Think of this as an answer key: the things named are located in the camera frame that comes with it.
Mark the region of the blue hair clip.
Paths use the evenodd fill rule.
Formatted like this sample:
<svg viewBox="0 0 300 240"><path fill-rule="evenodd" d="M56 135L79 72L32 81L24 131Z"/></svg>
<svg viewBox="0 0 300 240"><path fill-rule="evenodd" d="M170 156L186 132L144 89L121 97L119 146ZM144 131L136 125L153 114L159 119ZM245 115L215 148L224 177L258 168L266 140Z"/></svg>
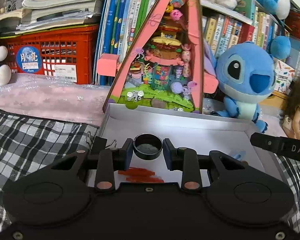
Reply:
<svg viewBox="0 0 300 240"><path fill-rule="evenodd" d="M239 160L239 161L244 161L245 155L246 155L245 150L240 150L240 151L239 150L232 150L229 153L229 156L231 156L232 158L234 158L236 160Z"/></svg>

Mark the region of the black binder clip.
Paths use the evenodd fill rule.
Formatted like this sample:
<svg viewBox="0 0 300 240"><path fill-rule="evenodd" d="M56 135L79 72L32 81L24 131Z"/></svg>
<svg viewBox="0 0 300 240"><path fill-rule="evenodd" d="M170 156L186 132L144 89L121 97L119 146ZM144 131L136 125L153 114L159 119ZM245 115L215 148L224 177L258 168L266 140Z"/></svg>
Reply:
<svg viewBox="0 0 300 240"><path fill-rule="evenodd" d="M92 136L90 131L87 132L85 142L88 144L91 154L99 154L102 150L107 148L117 147L116 140L113 140L111 143L107 144L107 139L99 136Z"/></svg>

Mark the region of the brown haired doll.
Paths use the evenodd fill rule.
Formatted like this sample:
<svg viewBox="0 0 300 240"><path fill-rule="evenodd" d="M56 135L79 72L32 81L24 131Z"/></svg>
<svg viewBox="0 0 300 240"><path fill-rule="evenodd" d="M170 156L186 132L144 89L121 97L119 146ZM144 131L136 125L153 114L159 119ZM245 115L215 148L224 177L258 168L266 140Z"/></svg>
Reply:
<svg viewBox="0 0 300 240"><path fill-rule="evenodd" d="M282 128L289 138L300 140L300 78L298 78L285 100Z"/></svg>

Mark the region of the white cardboard box tray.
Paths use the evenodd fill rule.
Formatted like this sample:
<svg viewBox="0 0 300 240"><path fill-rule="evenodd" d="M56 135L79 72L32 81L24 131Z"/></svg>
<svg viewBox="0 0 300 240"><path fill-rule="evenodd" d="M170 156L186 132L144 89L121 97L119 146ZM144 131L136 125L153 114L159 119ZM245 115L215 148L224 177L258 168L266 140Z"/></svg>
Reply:
<svg viewBox="0 0 300 240"><path fill-rule="evenodd" d="M243 159L250 166L281 180L274 154L250 144L254 132L254 123L246 120L144 106L128 109L111 103L97 135L108 143L115 140L118 148L128 138L150 133L162 140L170 139L175 147L191 148L201 155L212 150L225 154L245 152Z"/></svg>

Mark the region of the wooden drawer box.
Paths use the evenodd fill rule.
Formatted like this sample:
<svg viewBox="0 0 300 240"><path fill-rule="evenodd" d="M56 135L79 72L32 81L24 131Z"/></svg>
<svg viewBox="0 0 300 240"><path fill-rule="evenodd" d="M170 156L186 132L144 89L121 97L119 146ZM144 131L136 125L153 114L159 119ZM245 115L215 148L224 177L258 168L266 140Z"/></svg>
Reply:
<svg viewBox="0 0 300 240"><path fill-rule="evenodd" d="M270 96L259 103L261 110L268 115L282 114L285 100L288 98L286 94L273 91Z"/></svg>

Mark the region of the label printer box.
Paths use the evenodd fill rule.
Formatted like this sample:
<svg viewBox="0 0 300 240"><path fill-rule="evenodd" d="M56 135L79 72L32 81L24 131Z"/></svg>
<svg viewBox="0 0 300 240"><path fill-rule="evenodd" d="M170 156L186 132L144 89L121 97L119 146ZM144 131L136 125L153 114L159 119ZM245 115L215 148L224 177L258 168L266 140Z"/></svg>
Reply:
<svg viewBox="0 0 300 240"><path fill-rule="evenodd" d="M295 69L276 58L274 58L274 69L276 74L274 89L288 95L290 93L290 84L295 76Z"/></svg>

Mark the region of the black white plaid cloth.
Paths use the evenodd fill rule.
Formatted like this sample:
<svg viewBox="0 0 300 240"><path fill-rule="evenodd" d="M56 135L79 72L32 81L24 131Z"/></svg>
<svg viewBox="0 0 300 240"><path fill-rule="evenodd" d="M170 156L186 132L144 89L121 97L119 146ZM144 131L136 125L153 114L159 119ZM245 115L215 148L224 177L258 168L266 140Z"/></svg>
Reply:
<svg viewBox="0 0 300 240"><path fill-rule="evenodd" d="M58 119L43 119L8 113L0 109L0 231L10 225L2 205L2 188L77 150L89 150L87 132L97 136L102 121L95 125ZM276 157L282 181L294 194L295 205L288 224L300 230L300 162Z"/></svg>

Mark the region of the blue Stitch plush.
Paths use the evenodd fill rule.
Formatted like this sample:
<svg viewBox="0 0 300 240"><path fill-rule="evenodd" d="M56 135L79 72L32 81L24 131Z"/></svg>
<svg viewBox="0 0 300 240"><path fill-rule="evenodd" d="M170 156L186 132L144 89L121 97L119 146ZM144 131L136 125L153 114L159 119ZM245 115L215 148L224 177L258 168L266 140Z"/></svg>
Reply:
<svg viewBox="0 0 300 240"><path fill-rule="evenodd" d="M252 121L264 133L268 124L259 119L259 102L272 94L275 87L273 58L251 41L236 44L216 58L203 42L207 72L216 77L224 93L225 109L211 115Z"/></svg>

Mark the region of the pink triangular diorama house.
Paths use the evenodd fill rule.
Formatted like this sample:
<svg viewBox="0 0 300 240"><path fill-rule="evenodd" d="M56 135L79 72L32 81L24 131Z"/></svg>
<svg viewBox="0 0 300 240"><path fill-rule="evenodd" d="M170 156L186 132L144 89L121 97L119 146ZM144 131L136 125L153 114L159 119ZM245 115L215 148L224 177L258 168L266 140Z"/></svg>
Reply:
<svg viewBox="0 0 300 240"><path fill-rule="evenodd" d="M115 69L105 104L202 113L217 87L204 65L199 0L157 0L123 61L106 54L99 63Z"/></svg>

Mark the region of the red plastic crate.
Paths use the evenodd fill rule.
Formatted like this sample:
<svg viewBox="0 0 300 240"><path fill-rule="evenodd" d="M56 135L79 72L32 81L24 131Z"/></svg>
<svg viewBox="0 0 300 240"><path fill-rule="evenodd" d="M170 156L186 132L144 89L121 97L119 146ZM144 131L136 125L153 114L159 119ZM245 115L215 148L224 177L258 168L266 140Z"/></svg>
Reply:
<svg viewBox="0 0 300 240"><path fill-rule="evenodd" d="M98 25L85 24L0 37L8 49L4 64L14 73L92 83Z"/></svg>

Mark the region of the blue round plush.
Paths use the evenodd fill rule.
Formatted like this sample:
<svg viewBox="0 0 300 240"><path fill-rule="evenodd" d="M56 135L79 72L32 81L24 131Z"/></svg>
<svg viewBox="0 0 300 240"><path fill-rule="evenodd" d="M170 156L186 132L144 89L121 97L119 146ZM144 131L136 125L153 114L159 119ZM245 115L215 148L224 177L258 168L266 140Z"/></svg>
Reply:
<svg viewBox="0 0 300 240"><path fill-rule="evenodd" d="M285 26L282 22L290 12L290 0L256 0L266 12L273 15L280 26L280 34L275 37L270 45L270 53L278 60L284 60L290 55L291 45L285 36Z"/></svg>

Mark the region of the stack of books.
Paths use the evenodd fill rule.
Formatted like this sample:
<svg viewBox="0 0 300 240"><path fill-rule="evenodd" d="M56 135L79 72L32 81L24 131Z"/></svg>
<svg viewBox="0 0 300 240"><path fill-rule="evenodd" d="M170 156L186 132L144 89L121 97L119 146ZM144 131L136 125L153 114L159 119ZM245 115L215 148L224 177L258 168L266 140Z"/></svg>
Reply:
<svg viewBox="0 0 300 240"><path fill-rule="evenodd" d="M104 0L0 0L0 35L96 23Z"/></svg>

